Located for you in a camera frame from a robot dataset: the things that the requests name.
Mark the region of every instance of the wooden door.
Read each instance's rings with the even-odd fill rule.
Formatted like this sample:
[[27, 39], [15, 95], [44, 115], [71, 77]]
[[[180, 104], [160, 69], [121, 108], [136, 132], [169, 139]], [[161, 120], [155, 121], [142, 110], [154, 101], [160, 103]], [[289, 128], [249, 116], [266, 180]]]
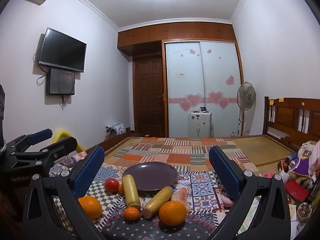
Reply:
[[236, 36], [231, 24], [219, 24], [221, 39], [236, 41]]
[[134, 123], [137, 133], [164, 137], [163, 70], [161, 57], [134, 61]]
[[132, 44], [148, 42], [149, 26], [132, 29]]
[[218, 23], [202, 22], [201, 26], [205, 38], [221, 39]]
[[167, 26], [166, 24], [156, 24], [149, 26], [149, 39], [150, 41], [161, 41], [167, 39]]
[[183, 39], [186, 37], [183, 23], [167, 23], [168, 39]]
[[118, 33], [118, 48], [132, 45], [132, 30]]
[[203, 38], [201, 22], [185, 22], [183, 25], [186, 38]]

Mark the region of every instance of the white wall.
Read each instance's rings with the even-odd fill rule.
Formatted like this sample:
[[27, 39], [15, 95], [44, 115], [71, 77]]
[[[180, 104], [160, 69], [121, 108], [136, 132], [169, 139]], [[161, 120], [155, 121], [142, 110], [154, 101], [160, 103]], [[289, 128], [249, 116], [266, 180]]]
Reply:
[[250, 134], [262, 133], [264, 96], [320, 98], [320, 26], [304, 0], [246, 0], [233, 28], [257, 93]]
[[[47, 0], [41, 6], [10, 0], [0, 26], [6, 141], [46, 128], [66, 129], [89, 148], [104, 139], [105, 125], [130, 125], [128, 61], [117, 49], [118, 33], [89, 8], [78, 0]], [[44, 84], [36, 85], [43, 73], [33, 55], [47, 27], [87, 43], [84, 73], [76, 74], [75, 95], [63, 111], [60, 97], [46, 96]]]

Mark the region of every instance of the small monitor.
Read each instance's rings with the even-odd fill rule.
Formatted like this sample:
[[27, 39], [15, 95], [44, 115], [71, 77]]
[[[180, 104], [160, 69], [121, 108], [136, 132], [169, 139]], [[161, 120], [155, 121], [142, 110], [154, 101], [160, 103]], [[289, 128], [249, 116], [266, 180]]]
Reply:
[[46, 84], [47, 95], [74, 95], [75, 73], [60, 69], [49, 69]]
[[86, 46], [82, 41], [47, 28], [39, 64], [83, 72]]

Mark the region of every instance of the frosted glass panel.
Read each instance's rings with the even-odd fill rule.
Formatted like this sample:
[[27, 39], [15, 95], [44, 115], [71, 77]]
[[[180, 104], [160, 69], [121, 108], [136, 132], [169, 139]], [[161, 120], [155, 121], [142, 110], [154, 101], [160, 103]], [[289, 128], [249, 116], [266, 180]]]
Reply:
[[188, 137], [188, 113], [204, 106], [199, 42], [166, 44], [169, 137]]
[[236, 46], [224, 42], [200, 42], [206, 107], [212, 112], [212, 137], [237, 136], [240, 108], [236, 96], [240, 82]]

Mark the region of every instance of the wall-mounted tv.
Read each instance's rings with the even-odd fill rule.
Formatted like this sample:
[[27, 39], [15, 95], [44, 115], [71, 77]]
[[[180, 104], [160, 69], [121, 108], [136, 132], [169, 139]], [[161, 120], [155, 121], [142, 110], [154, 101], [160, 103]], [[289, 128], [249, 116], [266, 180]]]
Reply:
[[87, 44], [61, 32], [47, 28], [41, 48], [39, 64], [84, 72]]

